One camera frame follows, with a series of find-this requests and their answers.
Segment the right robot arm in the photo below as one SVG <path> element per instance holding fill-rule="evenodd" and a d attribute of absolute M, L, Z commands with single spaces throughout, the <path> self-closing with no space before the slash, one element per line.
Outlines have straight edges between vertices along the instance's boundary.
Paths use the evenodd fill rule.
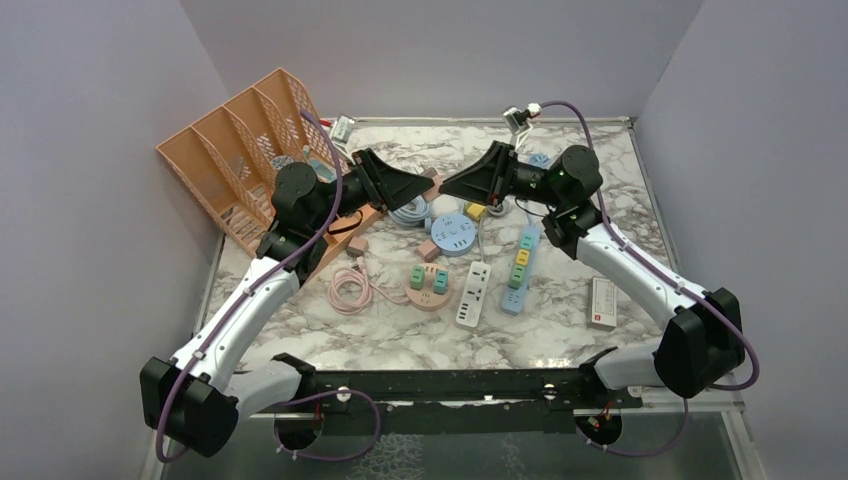
<path fill-rule="evenodd" d="M 617 390 L 665 387 L 690 399 L 752 354 L 741 331 L 741 309 L 725 288 L 709 291 L 648 256 L 606 219 L 591 195 L 603 183 L 595 152 L 566 148 L 547 168 L 518 160 L 512 145 L 495 141 L 480 160 L 443 181 L 440 191 L 494 206 L 508 196 L 548 207 L 543 231 L 554 247 L 600 273 L 662 329 L 660 339 L 614 348 L 584 362 L 579 398 L 600 407 Z"/>

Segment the teal plug adapter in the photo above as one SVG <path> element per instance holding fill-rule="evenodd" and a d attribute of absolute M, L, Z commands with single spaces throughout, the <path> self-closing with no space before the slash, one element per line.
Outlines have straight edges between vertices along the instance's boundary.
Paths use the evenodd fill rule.
<path fill-rule="evenodd" d="M 437 295 L 444 295 L 449 289 L 449 273 L 446 270 L 437 269 L 433 278 L 432 291 Z"/>
<path fill-rule="evenodd" d="M 536 246 L 538 238 L 535 235 L 523 234 L 519 242 L 519 248 L 527 251 L 532 251 Z"/>

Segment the green plug adapter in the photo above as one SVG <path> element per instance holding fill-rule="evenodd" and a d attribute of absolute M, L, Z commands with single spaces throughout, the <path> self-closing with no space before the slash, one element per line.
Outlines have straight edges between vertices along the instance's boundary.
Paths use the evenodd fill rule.
<path fill-rule="evenodd" d="M 409 277 L 409 287 L 413 290 L 422 290 L 424 288 L 425 278 L 425 268 L 422 265 L 413 266 Z"/>
<path fill-rule="evenodd" d="M 522 268 L 521 266 L 514 264 L 508 277 L 508 287 L 511 289 L 521 288 L 525 282 L 526 270 L 527 268 Z"/>

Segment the yellow plug adapter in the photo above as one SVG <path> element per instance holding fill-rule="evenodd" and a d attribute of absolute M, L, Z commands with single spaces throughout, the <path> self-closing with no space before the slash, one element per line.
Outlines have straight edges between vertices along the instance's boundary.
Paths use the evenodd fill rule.
<path fill-rule="evenodd" d="M 515 255 L 514 263 L 517 266 L 521 266 L 522 268 L 526 268 L 529 264 L 529 260 L 531 258 L 531 251 L 527 249 L 520 248 Z"/>
<path fill-rule="evenodd" d="M 487 213 L 487 207 L 477 203 L 467 203 L 464 207 L 464 213 L 474 222 L 480 222 Z"/>

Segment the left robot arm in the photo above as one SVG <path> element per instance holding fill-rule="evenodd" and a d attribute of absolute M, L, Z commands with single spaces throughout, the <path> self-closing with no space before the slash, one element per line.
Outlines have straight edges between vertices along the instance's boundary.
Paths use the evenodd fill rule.
<path fill-rule="evenodd" d="M 237 364 L 273 314 L 318 269 L 330 225 L 370 205 L 396 210 L 433 187 L 427 176 L 389 166 L 372 150 L 355 152 L 333 182 L 306 162 L 283 166 L 274 179 L 275 216 L 241 284 L 213 318 L 169 359 L 150 358 L 140 372 L 145 423 L 155 431 L 159 461 L 177 460 L 171 439 L 204 457 L 219 452 L 238 422 L 275 404 L 290 410 L 313 401 L 313 369 L 277 356 L 246 374 Z"/>

